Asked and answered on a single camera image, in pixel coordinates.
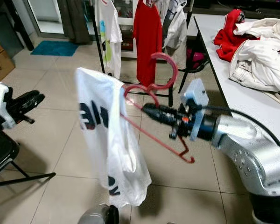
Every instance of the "blue doormat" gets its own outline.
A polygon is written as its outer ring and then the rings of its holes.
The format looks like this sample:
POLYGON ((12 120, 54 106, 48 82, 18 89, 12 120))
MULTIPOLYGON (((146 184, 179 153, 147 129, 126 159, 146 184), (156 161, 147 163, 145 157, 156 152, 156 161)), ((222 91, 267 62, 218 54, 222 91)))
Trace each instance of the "blue doormat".
POLYGON ((32 55, 73 56, 78 45, 66 41, 42 41, 32 55))

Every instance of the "white table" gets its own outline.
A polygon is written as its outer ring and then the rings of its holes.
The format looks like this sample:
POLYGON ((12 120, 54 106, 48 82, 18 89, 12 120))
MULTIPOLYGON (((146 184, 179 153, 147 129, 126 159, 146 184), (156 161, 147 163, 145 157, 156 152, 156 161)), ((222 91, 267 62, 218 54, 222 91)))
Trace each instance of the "white table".
POLYGON ((230 63, 221 60, 216 53, 219 46, 214 45, 212 39, 218 30, 223 28, 224 16, 195 14, 194 19, 210 57, 210 64, 217 84, 229 108, 237 109, 256 118, 269 128, 280 141, 280 104, 260 91, 243 87, 229 80, 230 63))

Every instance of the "cable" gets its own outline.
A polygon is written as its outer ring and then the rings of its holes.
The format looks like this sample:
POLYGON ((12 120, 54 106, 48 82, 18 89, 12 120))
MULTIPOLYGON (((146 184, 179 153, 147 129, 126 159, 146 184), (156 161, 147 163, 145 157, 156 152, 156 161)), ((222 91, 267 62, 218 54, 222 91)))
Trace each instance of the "cable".
POLYGON ((227 6, 227 5, 222 4, 221 2, 219 2, 219 0, 217 0, 217 3, 218 3, 219 5, 225 7, 225 8, 231 8, 231 7, 227 6))
POLYGON ((280 141, 277 139, 277 137, 266 126, 264 126, 258 120, 249 116, 248 114, 245 114, 238 110, 234 110, 234 109, 230 109, 230 108, 226 108, 226 107, 220 107, 220 106, 201 106, 201 105, 193 106, 193 105, 191 105, 191 107, 194 107, 195 109, 198 109, 198 110, 205 109, 205 110, 227 111, 227 112, 237 113, 245 118, 248 118, 249 120, 253 121, 258 126, 260 126, 263 130, 265 130, 270 135, 270 137, 274 140, 274 142, 280 147, 280 141))

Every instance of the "red hoodie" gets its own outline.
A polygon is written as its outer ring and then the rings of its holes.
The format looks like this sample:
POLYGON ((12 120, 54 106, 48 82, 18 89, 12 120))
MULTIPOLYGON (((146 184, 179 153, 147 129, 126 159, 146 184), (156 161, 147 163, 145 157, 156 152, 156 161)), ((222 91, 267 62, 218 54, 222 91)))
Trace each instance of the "red hoodie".
POLYGON ((233 9, 225 16, 224 28, 221 29, 214 39, 215 45, 220 45, 216 50, 219 58, 231 61, 235 51, 246 40, 259 40, 251 35, 234 35, 233 31, 237 28, 236 23, 244 22, 243 12, 239 9, 233 9))

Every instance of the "robotic arm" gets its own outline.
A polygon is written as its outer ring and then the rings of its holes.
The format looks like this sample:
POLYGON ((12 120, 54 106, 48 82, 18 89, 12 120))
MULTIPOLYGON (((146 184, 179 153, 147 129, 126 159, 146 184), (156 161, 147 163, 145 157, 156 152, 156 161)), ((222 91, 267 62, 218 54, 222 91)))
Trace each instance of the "robotic arm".
POLYGON ((208 97, 200 79, 194 80, 182 94, 182 103, 178 110, 145 104, 143 112, 172 126, 172 139, 179 135, 211 141, 237 167, 250 192, 254 220, 280 223, 280 146, 251 122, 225 115, 205 115, 201 108, 207 105, 208 97))

